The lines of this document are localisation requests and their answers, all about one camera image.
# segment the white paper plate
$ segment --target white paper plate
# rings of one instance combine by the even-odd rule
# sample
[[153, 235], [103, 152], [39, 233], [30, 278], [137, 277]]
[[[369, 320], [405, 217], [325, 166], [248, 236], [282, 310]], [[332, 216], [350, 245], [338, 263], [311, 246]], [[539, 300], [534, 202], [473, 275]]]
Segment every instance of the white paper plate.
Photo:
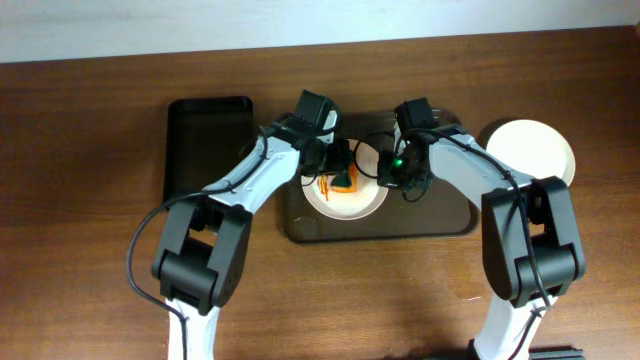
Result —
[[489, 138], [487, 152], [537, 179], [557, 176], [569, 186], [576, 173], [576, 159], [567, 140], [551, 126], [535, 120], [502, 125]]
[[[351, 150], [358, 142], [349, 139]], [[378, 171], [378, 152], [371, 146], [362, 143], [358, 147], [357, 160], [358, 165], [367, 174], [377, 175]], [[312, 177], [301, 176], [302, 184], [308, 184]], [[361, 173], [358, 173], [358, 191], [355, 193], [337, 193], [329, 190], [329, 201], [320, 191], [318, 179], [309, 186], [303, 186], [302, 192], [309, 203], [330, 218], [337, 220], [355, 220], [365, 217], [374, 212], [384, 201], [389, 189], [379, 187], [375, 179], [370, 179]]]

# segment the white wall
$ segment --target white wall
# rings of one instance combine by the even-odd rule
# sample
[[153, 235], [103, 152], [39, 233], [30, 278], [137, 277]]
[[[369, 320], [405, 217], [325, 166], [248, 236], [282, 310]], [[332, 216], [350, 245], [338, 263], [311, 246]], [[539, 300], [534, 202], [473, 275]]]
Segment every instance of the white wall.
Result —
[[0, 62], [631, 25], [640, 0], [0, 0]]

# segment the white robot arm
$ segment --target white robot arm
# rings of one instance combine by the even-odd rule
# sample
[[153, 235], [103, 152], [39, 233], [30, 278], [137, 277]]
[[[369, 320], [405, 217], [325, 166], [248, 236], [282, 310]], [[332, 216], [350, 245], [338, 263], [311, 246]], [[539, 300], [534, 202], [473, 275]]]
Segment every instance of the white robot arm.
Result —
[[[274, 123], [262, 135], [267, 136], [266, 142], [259, 138], [231, 173], [204, 189], [237, 184], [233, 190], [172, 206], [152, 273], [160, 280], [166, 304], [186, 318], [189, 359], [213, 360], [218, 314], [242, 275], [252, 215], [300, 167], [312, 176], [313, 169], [316, 174], [335, 170], [326, 156], [326, 148], [338, 142], [334, 132], [339, 117], [331, 105], [324, 97], [303, 92], [293, 117], [297, 123]], [[556, 178], [535, 180], [509, 168], [484, 152], [460, 126], [440, 126], [432, 116], [424, 115], [427, 113], [431, 114], [431, 108], [426, 99], [396, 108], [396, 150], [381, 152], [378, 184], [391, 188], [410, 184], [427, 191], [430, 178], [437, 177], [482, 210], [483, 263], [495, 293], [485, 325], [469, 346], [469, 358], [528, 359], [529, 344], [547, 306], [585, 270], [566, 185]], [[303, 123], [311, 124], [311, 130], [306, 131]], [[410, 165], [394, 168], [393, 160], [398, 157], [409, 160], [404, 163]], [[498, 171], [496, 164], [504, 171]], [[524, 194], [528, 219], [545, 224], [545, 234], [535, 239], [536, 267], [529, 265], [514, 192]], [[205, 226], [218, 233], [213, 248], [188, 236], [189, 228]], [[544, 282], [542, 294], [536, 276]], [[179, 325], [171, 316], [170, 360], [184, 354]]]

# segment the wooden table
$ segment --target wooden table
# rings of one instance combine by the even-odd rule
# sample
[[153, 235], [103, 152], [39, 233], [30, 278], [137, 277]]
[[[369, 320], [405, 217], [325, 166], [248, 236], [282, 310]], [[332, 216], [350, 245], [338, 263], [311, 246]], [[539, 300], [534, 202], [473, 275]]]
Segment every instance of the wooden table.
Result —
[[[587, 274], [534, 347], [638, 356], [640, 45], [615, 27], [0, 65], [0, 357], [165, 358], [167, 314], [129, 288], [124, 255], [161, 200], [167, 106], [248, 95], [267, 124], [303, 88], [345, 112], [428, 96], [474, 135], [506, 117], [559, 130], [577, 160]], [[464, 348], [480, 330], [491, 290], [479, 230], [305, 247], [276, 218], [271, 199], [254, 219], [216, 359], [400, 357]], [[134, 265], [154, 294], [162, 224]]]

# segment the brown tray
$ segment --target brown tray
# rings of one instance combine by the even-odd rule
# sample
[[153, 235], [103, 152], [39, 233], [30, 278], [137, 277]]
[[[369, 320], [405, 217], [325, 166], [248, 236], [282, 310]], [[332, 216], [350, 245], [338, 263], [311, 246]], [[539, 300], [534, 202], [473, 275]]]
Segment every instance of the brown tray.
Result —
[[[450, 112], [439, 114], [449, 122], [457, 122]], [[394, 123], [394, 114], [388, 112], [347, 115], [339, 136], [362, 139], [374, 131], [392, 130]], [[393, 149], [393, 139], [388, 136], [373, 137], [368, 143], [376, 150]], [[376, 211], [349, 221], [332, 219], [316, 211], [302, 192], [299, 176], [283, 187], [278, 196], [280, 228], [298, 244], [463, 236], [478, 224], [475, 206], [456, 188], [439, 179], [416, 203], [405, 201], [400, 190], [390, 189]]]

